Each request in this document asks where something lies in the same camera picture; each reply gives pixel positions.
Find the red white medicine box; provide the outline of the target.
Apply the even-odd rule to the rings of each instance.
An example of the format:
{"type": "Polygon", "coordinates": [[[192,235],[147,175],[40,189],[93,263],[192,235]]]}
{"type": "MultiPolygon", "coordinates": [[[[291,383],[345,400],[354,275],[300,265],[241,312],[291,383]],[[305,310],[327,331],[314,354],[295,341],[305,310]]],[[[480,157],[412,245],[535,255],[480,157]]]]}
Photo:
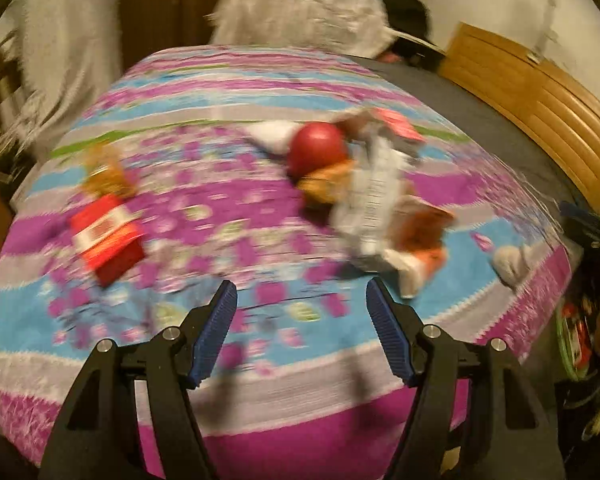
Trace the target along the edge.
{"type": "Polygon", "coordinates": [[[72,244],[102,288],[114,284],[146,254],[143,232],[122,200],[104,195],[70,218],[72,244]]]}

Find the golden wrapper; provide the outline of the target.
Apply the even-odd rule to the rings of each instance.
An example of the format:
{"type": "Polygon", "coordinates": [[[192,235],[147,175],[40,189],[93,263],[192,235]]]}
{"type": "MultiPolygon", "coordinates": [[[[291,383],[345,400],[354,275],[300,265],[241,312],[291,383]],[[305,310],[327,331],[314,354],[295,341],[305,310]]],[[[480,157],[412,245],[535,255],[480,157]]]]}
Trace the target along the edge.
{"type": "Polygon", "coordinates": [[[108,143],[89,146],[84,152],[86,178],[82,188],[96,197],[114,195],[128,200],[136,193],[133,181],[126,174],[118,151],[108,143]]]}

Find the small white crumpled tissue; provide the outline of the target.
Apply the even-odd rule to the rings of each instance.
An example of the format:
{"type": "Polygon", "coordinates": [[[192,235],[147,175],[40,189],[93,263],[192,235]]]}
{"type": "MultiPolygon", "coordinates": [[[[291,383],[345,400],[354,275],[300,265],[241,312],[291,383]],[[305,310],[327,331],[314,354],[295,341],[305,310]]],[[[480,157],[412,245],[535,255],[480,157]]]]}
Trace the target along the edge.
{"type": "Polygon", "coordinates": [[[531,247],[502,246],[498,248],[491,259],[494,272],[501,282],[509,288],[516,288],[530,272],[531,247]]]}

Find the dark grey bed sheet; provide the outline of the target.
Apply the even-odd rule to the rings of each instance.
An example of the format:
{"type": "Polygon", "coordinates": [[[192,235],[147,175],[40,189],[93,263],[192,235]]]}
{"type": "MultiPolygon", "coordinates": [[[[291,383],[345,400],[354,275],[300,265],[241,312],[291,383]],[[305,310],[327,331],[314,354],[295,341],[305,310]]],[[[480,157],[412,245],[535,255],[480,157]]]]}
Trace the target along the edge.
{"type": "Polygon", "coordinates": [[[522,130],[471,93],[438,74],[403,63],[352,58],[401,88],[456,125],[487,152],[505,162],[556,208],[561,202],[588,209],[588,202],[566,174],[522,130]]]}

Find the white crumpled paper wrapper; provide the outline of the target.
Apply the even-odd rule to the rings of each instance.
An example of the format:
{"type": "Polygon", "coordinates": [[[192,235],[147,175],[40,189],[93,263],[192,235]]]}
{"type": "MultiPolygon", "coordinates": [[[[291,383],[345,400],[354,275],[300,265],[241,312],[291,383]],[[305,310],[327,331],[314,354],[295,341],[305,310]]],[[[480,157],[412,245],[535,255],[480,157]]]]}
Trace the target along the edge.
{"type": "Polygon", "coordinates": [[[329,216],[351,263],[364,272],[390,268],[386,252],[396,249],[398,231],[424,202],[402,172],[404,154],[383,133],[369,134],[352,148],[354,167],[329,216]]]}

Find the orange brown snack wrapper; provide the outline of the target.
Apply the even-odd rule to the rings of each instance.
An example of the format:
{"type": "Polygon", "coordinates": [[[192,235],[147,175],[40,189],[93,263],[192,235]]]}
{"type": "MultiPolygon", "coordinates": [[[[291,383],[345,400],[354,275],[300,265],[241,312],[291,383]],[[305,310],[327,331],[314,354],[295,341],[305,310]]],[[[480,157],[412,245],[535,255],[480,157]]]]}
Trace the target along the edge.
{"type": "Polygon", "coordinates": [[[332,206],[346,194],[356,162],[346,159],[338,164],[315,170],[297,184],[304,204],[310,208],[332,206]]]}

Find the wooden headboard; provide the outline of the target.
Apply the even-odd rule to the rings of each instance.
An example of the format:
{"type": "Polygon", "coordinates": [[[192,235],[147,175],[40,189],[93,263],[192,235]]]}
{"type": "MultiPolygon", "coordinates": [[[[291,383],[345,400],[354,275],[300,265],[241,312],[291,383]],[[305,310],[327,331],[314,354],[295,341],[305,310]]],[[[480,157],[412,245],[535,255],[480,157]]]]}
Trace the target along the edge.
{"type": "Polygon", "coordinates": [[[521,44],[460,23],[438,74],[493,107],[554,160],[600,212],[600,100],[521,44]]]}

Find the pink small box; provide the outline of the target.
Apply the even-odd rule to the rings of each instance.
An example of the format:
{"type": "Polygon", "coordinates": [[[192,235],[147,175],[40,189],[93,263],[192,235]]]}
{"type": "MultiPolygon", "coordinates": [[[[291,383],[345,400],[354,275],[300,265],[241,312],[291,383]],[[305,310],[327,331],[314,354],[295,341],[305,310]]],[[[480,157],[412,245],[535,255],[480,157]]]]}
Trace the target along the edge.
{"type": "Polygon", "coordinates": [[[372,109],[374,115],[382,120],[389,129],[400,138],[416,143],[424,143],[424,137],[402,114],[388,108],[375,107],[372,109]]]}

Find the colourful striped bed blanket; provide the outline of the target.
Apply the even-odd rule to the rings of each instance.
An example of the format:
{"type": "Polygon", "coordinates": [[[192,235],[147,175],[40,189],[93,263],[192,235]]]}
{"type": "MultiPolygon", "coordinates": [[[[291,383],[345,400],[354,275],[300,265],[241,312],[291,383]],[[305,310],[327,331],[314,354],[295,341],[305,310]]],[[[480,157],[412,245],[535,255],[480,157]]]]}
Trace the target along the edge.
{"type": "Polygon", "coordinates": [[[246,133],[273,118],[326,120],[357,106],[405,116],[425,143],[407,169],[456,223],[449,258],[416,296],[421,318],[526,356],[571,274],[553,223],[469,136],[340,56],[191,47],[149,55],[69,130],[24,194],[0,255],[0,429],[38,462],[99,339],[141,342],[205,304],[228,278],[238,309],[212,376],[190,396],[224,479],[377,479],[413,393],[393,376],[365,307],[368,278],[338,237],[302,216],[284,166],[246,133]],[[88,203],[89,146],[114,144],[137,185],[145,259],[108,288],[72,244],[88,203]],[[509,288],[502,246],[531,247],[509,288]]]}

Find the red round ball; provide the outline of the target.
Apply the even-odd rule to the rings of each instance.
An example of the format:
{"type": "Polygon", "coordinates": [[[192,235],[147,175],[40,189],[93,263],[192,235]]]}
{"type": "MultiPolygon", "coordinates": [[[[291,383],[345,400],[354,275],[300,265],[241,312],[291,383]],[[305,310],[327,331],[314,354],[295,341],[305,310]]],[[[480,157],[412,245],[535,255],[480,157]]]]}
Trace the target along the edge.
{"type": "Polygon", "coordinates": [[[298,180],[347,158],[346,138],[337,126],[330,122],[307,122],[290,141],[288,174],[298,180]]]}

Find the striped grey cloth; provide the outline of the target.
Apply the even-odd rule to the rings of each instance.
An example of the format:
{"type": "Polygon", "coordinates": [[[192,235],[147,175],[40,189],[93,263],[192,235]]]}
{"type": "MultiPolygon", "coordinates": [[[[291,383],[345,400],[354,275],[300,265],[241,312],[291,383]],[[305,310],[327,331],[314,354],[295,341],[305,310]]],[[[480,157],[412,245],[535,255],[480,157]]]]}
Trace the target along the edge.
{"type": "Polygon", "coordinates": [[[24,93],[10,131],[39,162],[122,75],[118,3],[12,0],[0,17],[24,93]]]}

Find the black clothing pile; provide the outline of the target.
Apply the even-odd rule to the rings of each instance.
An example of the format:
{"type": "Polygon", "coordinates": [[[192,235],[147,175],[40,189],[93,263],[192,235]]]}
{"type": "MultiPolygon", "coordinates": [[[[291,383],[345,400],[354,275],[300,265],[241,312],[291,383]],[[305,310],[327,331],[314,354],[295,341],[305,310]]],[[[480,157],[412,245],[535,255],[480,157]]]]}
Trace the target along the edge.
{"type": "Polygon", "coordinates": [[[429,39],[429,14],[419,0],[381,0],[388,23],[398,33],[393,43],[375,60],[384,63],[405,63],[435,72],[444,59],[444,52],[429,39]]]}

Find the silver satin pillow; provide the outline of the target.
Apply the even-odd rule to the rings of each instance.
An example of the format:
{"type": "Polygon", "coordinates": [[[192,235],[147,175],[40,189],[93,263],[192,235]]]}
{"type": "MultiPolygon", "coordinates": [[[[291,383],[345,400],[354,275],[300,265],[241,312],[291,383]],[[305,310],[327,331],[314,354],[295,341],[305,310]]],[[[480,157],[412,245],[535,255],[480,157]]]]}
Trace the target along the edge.
{"type": "Polygon", "coordinates": [[[219,0],[210,42],[376,58],[398,35],[382,0],[219,0]]]}

